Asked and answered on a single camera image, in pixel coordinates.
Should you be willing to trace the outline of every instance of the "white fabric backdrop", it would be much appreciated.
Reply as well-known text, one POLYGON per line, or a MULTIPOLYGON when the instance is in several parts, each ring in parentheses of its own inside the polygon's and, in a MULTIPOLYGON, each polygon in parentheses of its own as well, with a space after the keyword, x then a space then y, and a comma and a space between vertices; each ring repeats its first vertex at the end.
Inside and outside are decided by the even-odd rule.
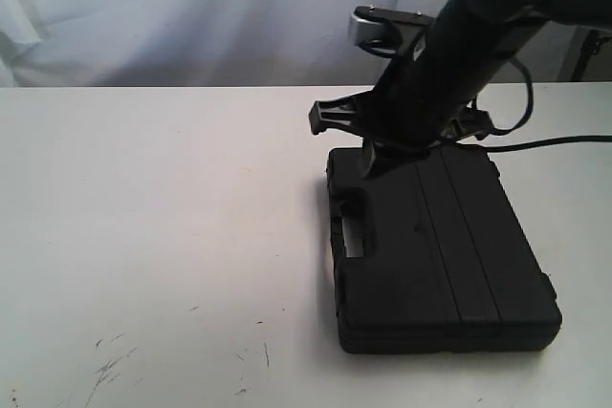
MULTIPOLYGON (((353 8, 436 13, 445 1, 0 0, 0 84, 371 83, 382 63, 347 42, 353 8)), ((554 79, 560 60, 538 57, 562 59, 564 40, 540 40, 536 78, 554 79)))

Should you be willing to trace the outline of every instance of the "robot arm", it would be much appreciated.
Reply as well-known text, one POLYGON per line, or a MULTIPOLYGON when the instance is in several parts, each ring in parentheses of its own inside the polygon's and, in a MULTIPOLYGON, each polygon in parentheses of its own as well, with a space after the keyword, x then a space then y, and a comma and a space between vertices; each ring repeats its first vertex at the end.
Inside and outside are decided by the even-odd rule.
POLYGON ((310 121, 314 134, 335 128, 363 137, 363 167, 374 175, 437 143, 494 134, 488 114, 468 104, 497 71, 550 20, 612 27, 612 4, 448 0, 435 20, 372 8, 353 19, 358 44, 392 50, 391 62, 372 91, 317 102, 310 121))

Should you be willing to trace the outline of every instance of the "black plastic case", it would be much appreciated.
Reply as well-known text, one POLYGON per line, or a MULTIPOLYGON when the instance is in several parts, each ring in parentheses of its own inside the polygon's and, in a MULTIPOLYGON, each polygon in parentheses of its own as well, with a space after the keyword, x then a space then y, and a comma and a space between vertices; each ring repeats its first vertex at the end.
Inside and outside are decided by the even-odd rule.
POLYGON ((536 351, 561 314, 482 152, 448 147, 372 180, 360 149, 328 161, 339 340, 348 353, 536 351), (342 217, 362 223, 347 258, 342 217))

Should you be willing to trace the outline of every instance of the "white table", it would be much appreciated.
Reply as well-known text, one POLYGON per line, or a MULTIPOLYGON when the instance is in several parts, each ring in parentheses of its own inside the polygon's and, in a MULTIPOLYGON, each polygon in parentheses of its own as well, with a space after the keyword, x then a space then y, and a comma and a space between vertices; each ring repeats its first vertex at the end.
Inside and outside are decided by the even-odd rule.
MULTIPOLYGON (((494 157, 564 314, 545 352, 340 349, 323 180, 359 140, 307 113, 360 90, 1 90, 0 406, 610 406, 612 145, 494 157)), ((611 93, 538 85, 498 143, 610 133, 611 93)))

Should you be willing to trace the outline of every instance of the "white tabletop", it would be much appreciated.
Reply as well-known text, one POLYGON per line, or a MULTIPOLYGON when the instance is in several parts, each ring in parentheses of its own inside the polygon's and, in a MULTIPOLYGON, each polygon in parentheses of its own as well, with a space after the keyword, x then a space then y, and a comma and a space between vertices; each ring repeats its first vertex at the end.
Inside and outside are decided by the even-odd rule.
MULTIPOLYGON (((0 407, 612 403, 612 145, 496 155, 564 321, 541 354, 345 354, 315 99, 362 88, 0 91, 0 407)), ((497 143, 612 131, 548 84, 497 143)), ((509 125, 521 85, 481 105, 509 125)))

